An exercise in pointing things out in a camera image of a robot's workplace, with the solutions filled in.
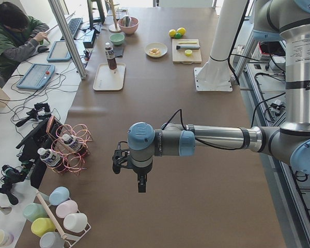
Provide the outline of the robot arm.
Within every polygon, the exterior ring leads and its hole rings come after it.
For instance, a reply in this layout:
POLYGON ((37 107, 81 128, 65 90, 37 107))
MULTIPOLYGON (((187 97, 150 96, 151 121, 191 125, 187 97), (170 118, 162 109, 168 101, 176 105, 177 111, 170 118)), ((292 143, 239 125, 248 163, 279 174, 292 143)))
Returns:
POLYGON ((153 157, 191 156, 199 144, 265 153, 310 175, 310 1, 257 1, 254 34, 286 43, 284 123, 249 129, 135 123, 128 132, 128 168, 137 174, 139 192, 146 191, 153 157))

